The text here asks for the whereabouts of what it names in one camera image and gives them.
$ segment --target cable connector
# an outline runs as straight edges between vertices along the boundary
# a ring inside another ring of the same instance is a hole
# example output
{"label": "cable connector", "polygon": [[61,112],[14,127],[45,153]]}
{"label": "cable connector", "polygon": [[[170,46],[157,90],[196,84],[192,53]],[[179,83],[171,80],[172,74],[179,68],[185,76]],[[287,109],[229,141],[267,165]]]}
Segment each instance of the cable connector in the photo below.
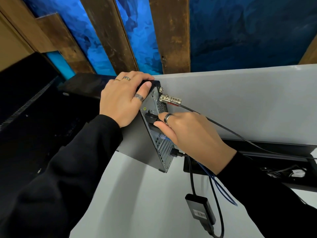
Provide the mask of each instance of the cable connector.
{"label": "cable connector", "polygon": [[177,104],[181,104],[182,102],[182,99],[180,98],[176,98],[176,97],[172,97],[172,96],[169,96],[169,95],[161,95],[159,97],[159,100],[161,102],[164,102],[164,103],[167,103],[167,104],[172,104],[174,106],[177,106]]}
{"label": "cable connector", "polygon": [[177,157],[177,156],[184,157],[184,156],[186,156],[187,154],[183,154],[183,153],[181,153],[178,149],[172,148],[172,150],[171,150],[171,152],[170,152],[170,155],[173,156],[173,157]]}

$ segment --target white desk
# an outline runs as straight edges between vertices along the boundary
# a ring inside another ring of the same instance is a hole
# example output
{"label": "white desk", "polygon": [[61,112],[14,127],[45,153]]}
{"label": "white desk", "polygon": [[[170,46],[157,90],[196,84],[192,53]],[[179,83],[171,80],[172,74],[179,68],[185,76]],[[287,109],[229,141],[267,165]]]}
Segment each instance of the white desk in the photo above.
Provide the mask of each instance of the white desk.
{"label": "white desk", "polygon": [[[104,172],[95,196],[70,238],[169,238],[211,236],[193,219],[185,195],[191,193],[190,177],[183,172],[184,158],[174,158],[164,174],[116,152]],[[215,232],[220,235],[220,219],[207,176],[194,174],[196,193],[208,198],[216,216]],[[295,192],[317,207],[317,193]],[[216,189],[224,217],[225,237],[263,237],[245,208],[225,200]]]}

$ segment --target beige wall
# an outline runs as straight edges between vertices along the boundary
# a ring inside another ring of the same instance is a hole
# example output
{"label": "beige wall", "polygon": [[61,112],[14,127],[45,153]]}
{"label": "beige wall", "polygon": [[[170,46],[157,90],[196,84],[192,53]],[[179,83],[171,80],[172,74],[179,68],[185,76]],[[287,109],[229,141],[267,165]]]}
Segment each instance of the beige wall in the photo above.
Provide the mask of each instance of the beige wall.
{"label": "beige wall", "polygon": [[0,71],[33,52],[33,49],[0,13]]}

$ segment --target hand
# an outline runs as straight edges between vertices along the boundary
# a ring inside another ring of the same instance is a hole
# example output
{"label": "hand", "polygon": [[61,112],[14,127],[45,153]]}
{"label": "hand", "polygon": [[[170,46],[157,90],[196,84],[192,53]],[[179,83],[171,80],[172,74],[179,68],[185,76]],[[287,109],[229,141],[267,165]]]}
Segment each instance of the hand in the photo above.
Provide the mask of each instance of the hand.
{"label": "hand", "polygon": [[[167,114],[161,113],[158,117],[164,120]],[[237,152],[221,140],[216,129],[203,115],[193,112],[174,113],[168,118],[167,123],[168,125],[156,121],[154,125],[182,151],[216,175]]]}
{"label": "hand", "polygon": [[[116,79],[109,80],[101,92],[100,114],[109,116],[122,128],[132,122],[142,105],[142,102],[134,97],[137,87],[142,80],[154,80],[154,77],[143,72],[131,71],[120,73]],[[145,82],[137,94],[145,99],[151,86],[151,82]]]}

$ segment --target person's left hand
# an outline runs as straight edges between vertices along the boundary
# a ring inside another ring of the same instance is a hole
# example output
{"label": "person's left hand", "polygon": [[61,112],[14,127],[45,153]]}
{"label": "person's left hand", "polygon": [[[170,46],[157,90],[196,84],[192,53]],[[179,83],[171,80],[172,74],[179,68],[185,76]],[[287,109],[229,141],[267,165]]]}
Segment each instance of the person's left hand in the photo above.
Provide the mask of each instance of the person's left hand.
{"label": "person's left hand", "polygon": [[[109,80],[101,92],[100,114],[115,120],[120,128],[129,125],[142,105],[142,102],[134,97],[142,80],[154,80],[154,77],[143,72],[131,71],[129,73],[121,72],[116,79]],[[145,82],[137,94],[145,99],[151,86],[151,82]]]}

